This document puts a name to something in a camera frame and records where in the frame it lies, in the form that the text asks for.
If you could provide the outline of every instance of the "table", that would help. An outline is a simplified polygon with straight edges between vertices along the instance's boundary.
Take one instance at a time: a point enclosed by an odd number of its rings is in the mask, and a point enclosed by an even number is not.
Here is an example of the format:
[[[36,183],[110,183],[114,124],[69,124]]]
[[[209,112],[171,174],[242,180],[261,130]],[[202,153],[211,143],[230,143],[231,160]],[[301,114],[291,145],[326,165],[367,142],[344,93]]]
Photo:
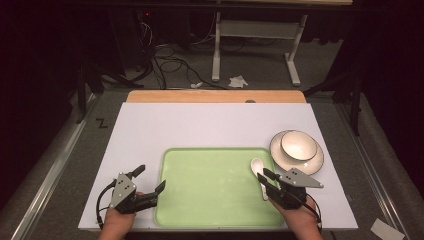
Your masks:
[[[294,3],[307,5],[351,5],[352,0],[236,0],[234,2],[256,2],[256,3]],[[290,53],[285,53],[285,61],[289,70],[290,78],[294,86],[300,86],[299,75],[294,64],[294,57],[300,43],[300,39],[305,28],[308,15],[303,14],[299,22],[280,23],[280,22],[259,22],[243,20],[225,20],[221,19],[221,13],[216,13],[215,26],[215,51],[212,65],[212,81],[218,82],[220,75],[221,54],[220,42],[221,36],[234,37],[256,37],[256,38],[277,38],[293,40]]]
[[[256,103],[245,103],[246,100],[249,100],[247,102],[254,100]],[[119,172],[129,172],[138,165],[145,164],[145,172],[133,181],[142,191],[153,191],[159,183],[160,162],[166,149],[186,146],[267,148],[270,138],[285,128],[308,132],[323,148],[326,160],[321,170],[313,177],[325,187],[307,189],[307,192],[318,201],[324,213],[323,228],[356,229],[358,227],[356,220],[344,195],[312,108],[306,103],[302,93],[240,90],[131,92],[127,102],[122,105],[79,228],[99,230],[94,214],[97,197]],[[107,206],[109,201],[110,195],[106,194],[101,206]],[[153,214],[153,209],[139,212],[132,231],[222,231],[219,228],[161,228],[155,224]],[[287,226],[229,230],[275,231],[287,230]]]

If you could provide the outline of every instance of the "gray floor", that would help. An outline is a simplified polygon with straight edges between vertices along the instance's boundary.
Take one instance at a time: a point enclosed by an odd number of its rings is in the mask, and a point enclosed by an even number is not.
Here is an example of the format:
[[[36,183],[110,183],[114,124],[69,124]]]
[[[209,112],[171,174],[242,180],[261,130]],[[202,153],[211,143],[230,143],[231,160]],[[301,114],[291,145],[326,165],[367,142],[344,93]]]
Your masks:
[[[324,46],[317,42],[302,43],[295,63],[301,79],[300,87],[290,83],[284,65],[281,49],[289,49],[290,43],[279,42],[273,45],[250,44],[237,53],[223,52],[221,60],[221,81],[218,85],[228,87],[230,77],[243,76],[249,84],[243,89],[299,89],[306,90],[325,79],[329,67],[340,44]],[[224,49],[237,49],[237,44],[224,45]],[[212,50],[193,48],[190,52],[175,47],[175,56],[186,60],[203,80],[211,76]],[[160,50],[157,55],[165,56],[169,48]],[[177,63],[163,65],[169,71],[178,69]],[[190,81],[199,82],[197,76],[189,73],[187,79],[184,67],[176,72],[165,73],[168,88],[189,88]],[[154,74],[140,81],[147,89],[158,89]],[[120,86],[106,86],[101,96],[95,96],[89,103],[91,111],[85,121],[77,125],[77,109],[68,123],[56,137],[53,144],[39,160],[22,186],[13,196],[0,218],[0,239],[12,238],[21,221],[31,222],[28,228],[20,228],[22,238],[15,239],[96,239],[96,234],[80,231],[77,228],[84,203],[97,174],[119,108],[125,101],[129,89]],[[379,218],[406,233],[409,239],[420,239],[424,234],[424,210],[422,198],[401,167],[384,132],[373,117],[372,110],[362,98],[360,113],[360,137],[355,137],[347,125],[348,106],[332,103],[331,93],[318,93],[308,98],[312,104],[318,124],[323,133],[328,150],[334,161],[345,193],[358,222],[359,229],[333,233],[337,239],[379,239],[370,228]],[[104,119],[99,128],[98,119]],[[54,191],[44,199],[39,214],[27,212],[49,171],[63,165],[63,172],[52,184]],[[280,233],[268,234],[279,237]],[[143,234],[142,239],[253,239],[263,236],[243,234],[191,234],[161,235]],[[328,231],[325,239],[334,239]]]

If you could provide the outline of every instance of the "white table surface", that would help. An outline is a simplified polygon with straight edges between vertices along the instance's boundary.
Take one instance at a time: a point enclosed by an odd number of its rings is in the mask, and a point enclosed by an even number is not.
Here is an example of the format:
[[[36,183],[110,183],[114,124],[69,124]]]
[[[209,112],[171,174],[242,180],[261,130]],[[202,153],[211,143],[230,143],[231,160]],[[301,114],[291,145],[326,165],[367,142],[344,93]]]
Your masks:
[[[284,130],[306,132],[323,149],[324,165],[311,176],[324,188],[307,188],[320,206],[323,229],[358,228],[312,107],[307,103],[124,103],[78,227],[99,230],[95,215],[97,198],[119,172],[127,173],[145,164],[146,170],[133,182],[137,191],[153,192],[159,184],[163,154],[169,148],[269,148],[272,137]],[[100,208],[109,204],[111,192],[103,196]],[[132,231],[219,231],[161,228],[155,224],[153,214],[152,208],[138,212]],[[287,226],[277,229],[285,230]]]

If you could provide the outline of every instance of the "dark background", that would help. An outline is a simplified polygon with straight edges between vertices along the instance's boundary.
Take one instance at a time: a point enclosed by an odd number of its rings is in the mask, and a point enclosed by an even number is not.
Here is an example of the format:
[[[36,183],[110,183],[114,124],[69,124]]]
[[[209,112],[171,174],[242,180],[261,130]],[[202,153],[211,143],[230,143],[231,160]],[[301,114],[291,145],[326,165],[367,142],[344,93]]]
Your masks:
[[[348,69],[358,49],[374,44],[372,53],[365,55],[369,64],[363,71],[363,92],[399,160],[423,194],[420,154],[424,133],[424,107],[421,106],[424,103],[424,7],[418,0],[392,2],[394,13],[383,18],[344,16],[332,17],[329,21],[323,20],[327,19],[325,16],[311,16],[302,40],[319,38],[325,44],[346,38],[329,77]],[[382,6],[379,1],[355,1],[355,5],[361,4]],[[1,208],[69,116],[72,108],[69,97],[76,89],[81,56],[75,53],[74,41],[83,43],[78,46],[82,47],[79,53],[89,54],[99,62],[109,59],[102,64],[116,72],[122,69],[107,12],[79,12],[79,20],[72,22],[71,28],[63,24],[72,18],[62,13],[60,5],[52,1],[0,3]],[[175,15],[180,21],[160,17],[162,23],[158,20],[157,24],[183,28],[185,34],[191,27],[201,35],[210,26],[210,21],[202,16]],[[171,36],[167,37],[189,46],[189,37],[178,36],[178,33],[170,31]],[[375,42],[370,38],[372,33],[378,33]],[[102,39],[100,45],[91,41],[95,38]],[[115,57],[107,58],[105,54]]]

